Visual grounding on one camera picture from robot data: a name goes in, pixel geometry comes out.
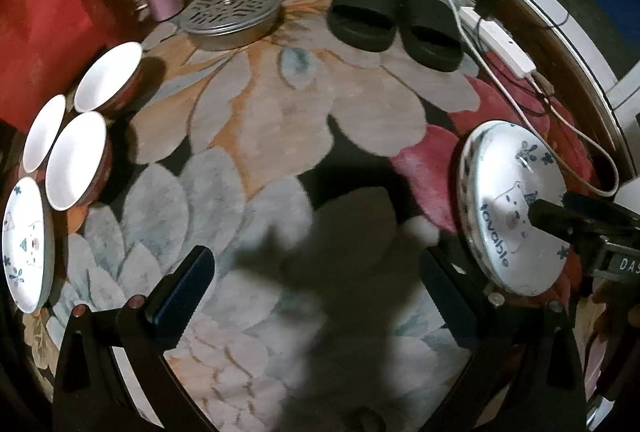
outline red bowl exterior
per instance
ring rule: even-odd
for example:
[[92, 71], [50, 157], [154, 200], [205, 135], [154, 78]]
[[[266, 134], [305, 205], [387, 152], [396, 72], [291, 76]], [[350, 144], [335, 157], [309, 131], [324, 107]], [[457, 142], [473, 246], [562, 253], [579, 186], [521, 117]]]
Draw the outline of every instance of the red bowl exterior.
[[113, 117], [131, 101], [133, 101], [140, 92], [140, 84], [142, 84], [142, 72], [140, 72], [140, 64], [134, 73], [127, 79], [127, 82], [118, 89], [107, 101], [95, 110], [105, 117]]
[[109, 180], [109, 175], [111, 174], [111, 167], [113, 166], [113, 149], [111, 148], [111, 141], [109, 136], [107, 136], [107, 141], [104, 144], [104, 150], [102, 152], [102, 157], [100, 158], [100, 164], [98, 164], [98, 169], [95, 171], [94, 178], [91, 183], [87, 187], [87, 189], [82, 194], [82, 197], [74, 204], [74, 206], [78, 205], [88, 205], [98, 199], [104, 186], [107, 184]]

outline pair of slippers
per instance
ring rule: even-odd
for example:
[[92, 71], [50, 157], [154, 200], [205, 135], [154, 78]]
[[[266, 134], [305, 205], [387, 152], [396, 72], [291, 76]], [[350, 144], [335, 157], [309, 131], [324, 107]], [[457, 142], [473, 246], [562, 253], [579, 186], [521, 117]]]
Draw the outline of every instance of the pair of slippers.
[[336, 38], [356, 49], [387, 50], [399, 30], [404, 50], [422, 65], [453, 72], [462, 61], [453, 12], [440, 0], [333, 0], [326, 20]]

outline perforated lid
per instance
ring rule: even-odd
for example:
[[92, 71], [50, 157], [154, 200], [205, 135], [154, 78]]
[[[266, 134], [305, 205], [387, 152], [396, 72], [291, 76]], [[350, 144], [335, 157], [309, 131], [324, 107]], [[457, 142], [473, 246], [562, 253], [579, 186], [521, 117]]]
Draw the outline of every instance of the perforated lid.
[[180, 27], [193, 34], [229, 34], [267, 20], [280, 0], [194, 0], [181, 14]]

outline white cable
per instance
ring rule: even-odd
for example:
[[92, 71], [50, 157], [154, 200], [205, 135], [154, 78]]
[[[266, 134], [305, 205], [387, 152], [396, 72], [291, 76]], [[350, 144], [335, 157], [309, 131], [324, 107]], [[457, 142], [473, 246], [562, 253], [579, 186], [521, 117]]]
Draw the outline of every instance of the white cable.
[[[502, 92], [504, 97], [507, 98], [507, 100], [509, 101], [509, 103], [513, 107], [513, 110], [515, 110], [516, 113], [518, 114], [518, 116], [520, 116], [520, 119], [522, 119], [522, 121], [523, 121], [524, 125], [527, 127], [527, 129], [529, 129], [531, 132], [533, 132], [533, 134], [535, 134], [537, 136], [537, 138], [540, 139], [540, 141], [543, 142], [543, 144], [545, 145], [546, 149], [549, 150], [549, 153], [551, 155], [553, 155], [553, 157], [556, 158], [558, 163], [560, 163], [572, 176], [575, 177], [575, 179], [577, 179], [581, 184], [583, 184], [585, 187], [587, 187], [591, 192], [597, 193], [598, 195], [601, 195], [603, 197], [612, 197], [612, 196], [614, 196], [616, 194], [616, 192], [618, 191], [618, 186], [620, 185], [620, 176], [618, 174], [618, 169], [616, 168], [616, 164], [614, 163], [614, 161], [611, 158], [611, 156], [600, 145], [598, 145], [595, 141], [591, 140], [585, 134], [580, 132], [577, 128], [572, 126], [571, 123], [568, 123], [564, 118], [562, 118], [562, 116], [558, 113], [558, 111], [556, 111], [556, 109], [553, 107], [553, 105], [551, 105], [551, 103], [547, 99], [546, 102], [551, 107], [552, 113], [567, 128], [569, 128], [571, 131], [576, 133], [578, 136], [584, 138], [585, 141], [590, 142], [594, 147], [596, 147], [600, 152], [602, 152], [603, 155], [607, 158], [607, 160], [611, 164], [611, 166], [613, 167], [615, 181], [614, 181], [614, 187], [611, 190], [607, 190], [607, 191], [600, 190], [600, 189], [594, 187], [593, 185], [590, 185], [584, 179], [582, 179], [567, 163], [565, 163], [561, 159], [561, 157], [556, 153], [555, 150], [553, 150], [553, 148], [551, 148], [551, 145], [549, 145], [545, 141], [545, 139], [538, 133], [538, 131], [533, 128], [533, 125], [529, 122], [529, 119], [527, 119], [527, 116], [525, 115], [525, 113], [520, 108], [520, 105], [517, 104], [516, 100], [514, 100], [514, 98], [511, 96], [511, 94], [509, 94], [509, 91], [504, 87], [503, 84], [501, 84], [500, 80], [497, 78], [497, 76], [491, 70], [491, 68], [486, 63], [486, 61], [484, 60], [482, 55], [474, 47], [474, 44], [471, 42], [469, 37], [466, 36], [465, 30], [462, 28], [462, 23], [460, 22], [460, 15], [458, 14], [458, 10], [456, 9], [456, 5], [454, 4], [453, 0], [447, 0], [447, 4], [449, 5], [451, 11], [453, 12], [453, 15], [454, 15], [454, 18], [455, 18], [455, 21], [456, 21], [456, 27], [458, 28], [458, 31], [460, 32], [460, 36], [465, 41], [465, 43], [468, 46], [468, 48], [472, 51], [472, 53], [476, 57], [476, 60], [478, 60], [478, 63], [480, 63], [480, 65], [482, 65], [482, 68], [484, 68], [485, 72], [491, 77], [491, 79], [493, 80], [495, 86], [500, 90], [500, 92]], [[540, 94], [541, 94], [542, 91], [540, 90], [538, 84], [535, 83], [535, 80], [533, 80], [531, 78], [529, 81], [532, 83], [533, 87], [535, 89], [537, 89], [537, 91], [539, 91]]]

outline power strip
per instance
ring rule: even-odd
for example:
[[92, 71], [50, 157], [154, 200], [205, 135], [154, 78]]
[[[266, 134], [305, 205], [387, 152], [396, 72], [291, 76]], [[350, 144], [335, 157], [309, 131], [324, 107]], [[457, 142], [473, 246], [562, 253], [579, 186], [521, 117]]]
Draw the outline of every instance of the power strip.
[[482, 20], [471, 7], [460, 8], [460, 20], [472, 33], [478, 30], [482, 41], [491, 47], [518, 78], [526, 78], [535, 71], [535, 63], [496, 22]]

